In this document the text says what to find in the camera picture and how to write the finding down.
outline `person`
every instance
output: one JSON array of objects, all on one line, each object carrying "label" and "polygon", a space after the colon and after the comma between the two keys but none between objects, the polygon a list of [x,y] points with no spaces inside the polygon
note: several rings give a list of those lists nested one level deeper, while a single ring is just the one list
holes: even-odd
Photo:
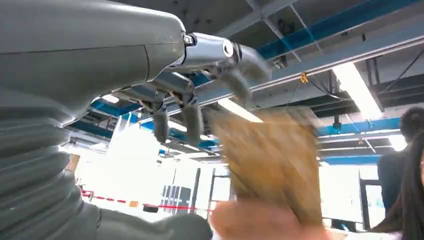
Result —
[{"label": "person", "polygon": [[[410,142],[404,161],[400,194],[386,218],[368,233],[352,233],[349,240],[424,240],[424,131]],[[290,209],[258,200],[223,202],[210,217],[226,240],[332,240],[322,226],[302,226]]]},{"label": "person", "polygon": [[[400,118],[400,132],[409,143],[420,129],[424,129],[424,108],[412,107]],[[378,160],[378,179],[386,214],[398,198],[408,151],[406,147],[402,151],[383,155]]]}]

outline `cable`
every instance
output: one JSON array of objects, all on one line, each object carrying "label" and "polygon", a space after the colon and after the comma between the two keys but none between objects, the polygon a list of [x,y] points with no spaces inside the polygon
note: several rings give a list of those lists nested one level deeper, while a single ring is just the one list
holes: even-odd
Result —
[{"label": "cable", "polygon": [[291,97],[290,97],[290,99],[288,100],[287,104],[284,106],[283,110],[284,110],[284,109],[286,109],[286,108],[289,106],[289,104],[290,104],[290,102],[293,100],[293,98],[294,98],[294,96],[295,96],[296,92],[299,90],[299,87],[301,86],[301,83],[302,83],[301,81],[299,81],[299,82],[298,82],[298,84],[297,84],[297,86],[296,86],[296,89],[293,91],[293,94],[291,95]]},{"label": "cable", "polygon": [[401,79],[401,77],[412,67],[412,65],[415,64],[415,62],[421,57],[421,55],[423,55],[423,53],[424,53],[424,49],[422,49],[421,52],[419,52],[419,54],[415,57],[415,59],[405,68],[405,70],[403,70],[403,72],[392,83],[390,83],[384,90],[382,90],[379,93],[380,94],[386,93],[387,90],[393,87],[393,85],[395,85]]},{"label": "cable", "polygon": [[333,97],[333,98],[335,98],[335,99],[339,99],[339,100],[343,100],[343,101],[351,101],[352,99],[350,99],[350,98],[343,98],[343,97],[339,97],[339,96],[336,96],[336,95],[334,95],[334,94],[332,94],[332,93],[330,93],[330,92],[328,92],[328,91],[326,91],[326,90],[324,90],[324,89],[322,89],[322,88],[320,88],[315,82],[313,82],[313,81],[309,81],[309,83],[311,83],[315,88],[317,88],[318,90],[320,90],[321,92],[323,92],[324,94],[326,94],[326,95],[328,95],[328,96],[330,96],[330,97]]}]

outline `yellow tag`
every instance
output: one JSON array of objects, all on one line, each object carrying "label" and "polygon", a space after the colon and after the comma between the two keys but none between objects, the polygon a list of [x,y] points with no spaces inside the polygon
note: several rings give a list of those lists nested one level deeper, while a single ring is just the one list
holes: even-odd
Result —
[{"label": "yellow tag", "polygon": [[305,84],[308,82],[308,78],[306,77],[306,72],[303,72],[302,75],[300,75],[300,81]]}]

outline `barrier tape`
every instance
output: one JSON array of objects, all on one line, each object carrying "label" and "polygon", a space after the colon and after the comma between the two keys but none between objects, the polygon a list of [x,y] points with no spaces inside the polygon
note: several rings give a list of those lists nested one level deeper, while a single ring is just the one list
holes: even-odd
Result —
[{"label": "barrier tape", "polygon": [[[83,197],[86,198],[91,198],[91,199],[98,199],[98,200],[105,200],[108,202],[117,202],[120,204],[126,204],[129,203],[130,207],[137,207],[138,206],[138,202],[137,201],[126,201],[126,200],[116,200],[114,198],[110,198],[110,197],[104,197],[104,196],[94,196],[94,192],[93,191],[87,191],[87,190],[82,190],[81,191],[81,195]],[[176,205],[152,205],[152,204],[147,204],[147,203],[142,203],[143,206],[146,207],[153,207],[153,208],[158,208],[158,209],[177,209],[177,210],[202,210],[202,211],[207,211],[207,212],[212,212],[212,209],[201,209],[201,208],[196,208],[196,207],[192,207],[192,206],[176,206]]]}]

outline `blue ceiling beam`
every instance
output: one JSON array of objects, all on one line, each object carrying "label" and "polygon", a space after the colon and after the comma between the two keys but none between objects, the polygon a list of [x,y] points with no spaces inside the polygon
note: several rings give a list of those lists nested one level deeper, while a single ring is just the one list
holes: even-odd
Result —
[{"label": "blue ceiling beam", "polygon": [[115,106],[106,104],[102,102],[100,99],[95,100],[91,103],[90,107],[97,109],[101,112],[104,112],[106,114],[112,115],[114,117],[119,117],[121,114],[121,110]]},{"label": "blue ceiling beam", "polygon": [[257,49],[265,58],[272,59],[319,41],[342,33],[371,20],[398,11],[422,0],[366,0],[345,11],[328,17],[307,28],[289,34]]},{"label": "blue ceiling beam", "polygon": [[196,74],[194,77],[191,78],[191,81],[193,82],[194,86],[198,87],[200,85],[203,85],[207,82],[210,82],[210,80],[205,77],[203,74]]},{"label": "blue ceiling beam", "polygon": [[318,128],[319,136],[336,135],[336,134],[357,134],[359,129],[360,132],[370,132],[379,130],[394,130],[399,129],[400,118],[385,118],[379,120],[373,120],[371,122],[363,121],[356,122],[355,124],[348,123],[342,124],[340,131],[331,126],[324,126]]},{"label": "blue ceiling beam", "polygon": [[329,165],[376,165],[381,155],[354,155],[354,156],[329,156],[322,158],[322,162]]},{"label": "blue ceiling beam", "polygon": [[[155,127],[153,121],[148,121],[148,122],[142,123],[141,126],[143,128],[150,129],[150,130],[153,130],[154,127]],[[178,140],[180,140],[182,142],[187,142],[186,136],[182,132],[177,131],[175,129],[172,129],[171,128],[170,131],[169,131],[169,135],[172,138],[178,139]],[[212,146],[216,146],[216,145],[217,144],[214,141],[206,140],[206,141],[201,141],[200,144],[198,146],[196,146],[196,147],[210,150],[210,148]]]},{"label": "blue ceiling beam", "polygon": [[142,106],[140,104],[138,104],[138,103],[132,103],[132,104],[126,106],[126,107],[121,108],[119,110],[119,113],[120,113],[120,115],[124,115],[124,114],[127,114],[129,112],[135,111],[135,110],[137,110],[137,109],[139,109],[141,107]]},{"label": "blue ceiling beam", "polygon": [[127,120],[132,124],[137,123],[137,121],[139,120],[139,118],[135,114],[130,114],[130,112],[123,114],[122,119]]}]

